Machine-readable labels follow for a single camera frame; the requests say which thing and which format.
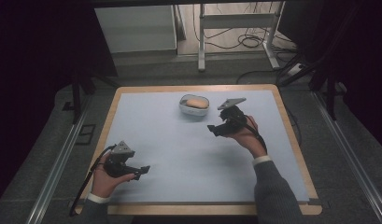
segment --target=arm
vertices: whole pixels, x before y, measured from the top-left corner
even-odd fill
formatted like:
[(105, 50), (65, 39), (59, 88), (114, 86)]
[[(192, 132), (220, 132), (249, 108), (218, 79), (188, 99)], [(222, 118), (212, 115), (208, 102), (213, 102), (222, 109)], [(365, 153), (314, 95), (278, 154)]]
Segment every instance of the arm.
[[(258, 129), (253, 117), (248, 117), (248, 125)], [(260, 223), (304, 223), (304, 217), (295, 195), (287, 181), (281, 177), (275, 164), (267, 156), (266, 150), (253, 133), (246, 128), (229, 134), (254, 157), (257, 185), (254, 189)]]
[[(104, 163), (107, 157), (108, 154), (101, 158), (100, 163)], [(113, 178), (106, 173), (104, 165), (99, 164), (93, 173), (92, 191), (83, 206), (82, 213), (74, 218), (73, 223), (109, 223), (107, 214), (109, 197), (116, 186), (133, 178), (134, 174)]]

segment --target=bread loaf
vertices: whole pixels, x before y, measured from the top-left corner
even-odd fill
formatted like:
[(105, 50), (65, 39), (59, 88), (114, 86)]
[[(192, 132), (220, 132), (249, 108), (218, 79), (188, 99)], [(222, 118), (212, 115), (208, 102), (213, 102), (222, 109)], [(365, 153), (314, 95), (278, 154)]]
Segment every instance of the bread loaf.
[(208, 102), (199, 99), (189, 99), (186, 103), (186, 106), (206, 109), (208, 108)]

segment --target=white shirt cuff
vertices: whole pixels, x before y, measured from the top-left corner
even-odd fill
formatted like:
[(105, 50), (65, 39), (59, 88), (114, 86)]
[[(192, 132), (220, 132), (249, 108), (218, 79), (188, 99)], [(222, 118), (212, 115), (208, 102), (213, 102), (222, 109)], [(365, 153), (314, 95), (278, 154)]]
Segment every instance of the white shirt cuff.
[(98, 197), (92, 193), (89, 193), (88, 199), (92, 202), (95, 202), (95, 203), (108, 203), (109, 202), (109, 198), (101, 198), (101, 197)]
[(271, 159), (268, 155), (255, 158), (255, 160), (252, 162), (252, 165), (255, 166), (255, 165), (260, 164), (260, 163), (265, 162), (265, 161), (271, 161)]

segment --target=wall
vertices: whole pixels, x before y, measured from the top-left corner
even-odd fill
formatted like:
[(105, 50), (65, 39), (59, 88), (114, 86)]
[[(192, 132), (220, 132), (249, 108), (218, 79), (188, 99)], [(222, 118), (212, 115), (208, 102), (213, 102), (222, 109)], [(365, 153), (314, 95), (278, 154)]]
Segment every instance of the wall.
[(95, 10), (111, 53), (176, 49), (171, 6)]

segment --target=black cable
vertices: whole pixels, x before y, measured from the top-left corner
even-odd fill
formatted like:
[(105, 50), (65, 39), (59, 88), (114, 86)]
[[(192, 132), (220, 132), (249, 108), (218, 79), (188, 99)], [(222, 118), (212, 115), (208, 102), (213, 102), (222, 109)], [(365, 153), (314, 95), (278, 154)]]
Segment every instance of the black cable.
[(286, 104), (284, 104), (283, 102), (283, 105), (284, 107), (286, 108), (287, 112), (290, 114), (290, 116), (292, 117), (292, 120), (294, 122), (294, 125), (291, 124), (291, 126), (295, 126), (295, 128), (297, 129), (298, 131), (298, 144), (299, 146), (302, 144), (302, 133), (301, 133), (301, 128), (299, 127), (299, 123), (298, 123), (298, 119), (292, 114), (292, 112), (290, 111), (290, 109), (286, 106)]
[(290, 61), (280, 70), (280, 72), (276, 76), (276, 82), (275, 85), (278, 86), (280, 79), (284, 76), (285, 72), (289, 70), (290, 67), (293, 67), (295, 64), (297, 64), (301, 58), (302, 58), (302, 53), (298, 52), (293, 56)]
[(248, 6), (246, 7), (246, 9), (244, 9), (244, 12), (243, 13), (246, 13), (247, 9), (251, 7), (251, 3), (248, 3)]
[(240, 124), (241, 126), (249, 129), (250, 132), (252, 132), (254, 134), (254, 136), (261, 142), (261, 145), (263, 146), (263, 148), (265, 149), (265, 151), (267, 152), (267, 147), (266, 147), (266, 144), (262, 138), (262, 136), (260, 135), (260, 133), (258, 133), (258, 130), (257, 129), (253, 129), (251, 126), (249, 126), (247, 123), (239, 120), (239, 119), (236, 119), (235, 117), (228, 117), (228, 119), (230, 120), (234, 120), (235, 122), (237, 122), (238, 124)]
[[(257, 5), (258, 5), (258, 4), (256, 4), (255, 7), (254, 7), (254, 10), (253, 10), (254, 12), (255, 12), (256, 9), (257, 9)], [(195, 35), (196, 39), (197, 39), (198, 41), (200, 41), (200, 39), (199, 39), (199, 37), (197, 36), (197, 33), (196, 33), (196, 26), (195, 26), (195, 21), (194, 21), (194, 5), (192, 5), (192, 18), (193, 18), (193, 31), (194, 31), (194, 35)], [(223, 34), (223, 33), (226, 33), (226, 32), (228, 32), (228, 31), (230, 31), (230, 30), (232, 30), (232, 29), (233, 29), (233, 28), (224, 30), (224, 31), (222, 31), (222, 32), (220, 32), (220, 33), (218, 33), (218, 34), (216, 34), (216, 35), (212, 35), (212, 36), (206, 36), (206, 35), (204, 35), (204, 37), (206, 37), (206, 38), (212, 38), (212, 37), (215, 37), (215, 36), (217, 36), (217, 35), (221, 35), (221, 34)], [(258, 37), (258, 36), (256, 36), (256, 35), (248, 35), (248, 34), (247, 34), (247, 31), (248, 31), (248, 28), (246, 29), (246, 32), (245, 32), (243, 35), (240, 35), (240, 36), (237, 37), (238, 44), (237, 44), (237, 45), (234, 45), (234, 46), (231, 46), (231, 47), (223, 47), (223, 46), (219, 46), (219, 45), (217, 45), (217, 44), (210, 43), (210, 42), (205, 42), (205, 44), (207, 44), (207, 45), (212, 45), (212, 46), (215, 46), (215, 47), (220, 48), (220, 49), (234, 49), (234, 48), (239, 47), (240, 45), (243, 45), (244, 47), (249, 48), (249, 49), (253, 49), (253, 48), (257, 48), (258, 46), (260, 46), (260, 45), (263, 43), (264, 38), (266, 38), (266, 32), (267, 32), (266, 29), (264, 30), (265, 33), (264, 33), (264, 35), (263, 35), (263, 38), (260, 38), (260, 37)], [(255, 46), (248, 45), (248, 44), (245, 43), (247, 40), (256, 41), (257, 44), (256, 44)]]
[(283, 48), (278, 47), (278, 46), (276, 46), (274, 44), (272, 44), (271, 48), (272, 48), (272, 51), (274, 51), (274, 52), (282, 51), (282, 52), (296, 53), (296, 52), (299, 51), (298, 49), (283, 49)]
[(272, 9), (272, 4), (273, 2), (270, 2), (269, 13), (270, 13), (270, 10)]
[(277, 52), (276, 53), (276, 57), (281, 61), (281, 62), (283, 62), (283, 63), (288, 63), (290, 60), (284, 60), (284, 59), (282, 59), (279, 55), (280, 54), (282, 54), (282, 53), (288, 53), (288, 52), (285, 52), (285, 51), (283, 51), (283, 52)]
[(285, 40), (285, 41), (288, 41), (288, 42), (291, 42), (291, 43), (293, 43), (293, 41), (292, 41), (292, 40), (289, 40), (289, 39), (286, 39), (286, 38), (280, 37), (280, 36), (278, 36), (278, 35), (275, 35), (275, 37), (276, 37), (276, 38), (279, 38), (279, 39), (282, 39), (282, 40)]
[(240, 75), (240, 76), (237, 78), (235, 84), (236, 84), (236, 85), (239, 84), (239, 80), (240, 80), (242, 77), (244, 77), (244, 76), (246, 76), (246, 75), (248, 75), (248, 74), (259, 73), (259, 72), (261, 72), (261, 73), (265, 73), (265, 72), (274, 73), (275, 70), (271, 70), (271, 71), (258, 71), (258, 70), (256, 70), (256, 71), (250, 71), (250, 72), (243, 73), (242, 75)]
[(217, 3), (217, 10), (220, 12), (220, 14), (222, 14), (222, 12), (220, 11), (219, 7), (218, 7), (218, 3)]
[(97, 165), (102, 164), (102, 163), (100, 163), (101, 158), (104, 156), (104, 154), (106, 154), (106, 152), (108, 152), (109, 150), (113, 149), (115, 146), (107, 147), (107, 148), (104, 149), (104, 151), (98, 156), (98, 158), (95, 159), (94, 164), (92, 165), (91, 169), (89, 170), (88, 175), (86, 176), (85, 180), (83, 181), (82, 186), (80, 187), (80, 189), (79, 189), (79, 191), (78, 191), (78, 195), (77, 195), (77, 197), (75, 198), (74, 202), (72, 203), (71, 209), (69, 210), (69, 216), (70, 216), (70, 217), (74, 217), (74, 216), (76, 216), (76, 215), (78, 214), (78, 213), (75, 211), (75, 208), (77, 207), (79, 198), (80, 198), (80, 196), (82, 195), (83, 190), (86, 188), (86, 186), (88, 185), (89, 181), (91, 180), (91, 178), (92, 178), (92, 174), (94, 173), (94, 170), (95, 170), (95, 168), (97, 167)]
[(251, 120), (251, 124), (252, 124), (252, 126), (254, 127), (255, 130), (258, 130), (257, 126), (255, 126), (255, 124), (254, 124), (254, 122), (252, 122), (252, 120)]
[(230, 30), (232, 30), (232, 29), (233, 29), (233, 28), (226, 29), (226, 30), (224, 30), (224, 31), (222, 31), (222, 32), (220, 32), (220, 33), (217, 33), (216, 35), (212, 35), (212, 36), (206, 36), (206, 35), (205, 35), (205, 38), (207, 38), (207, 39), (209, 39), (209, 38), (213, 38), (213, 37), (216, 37), (217, 35), (222, 35), (222, 34), (228, 32), (228, 31), (230, 31)]

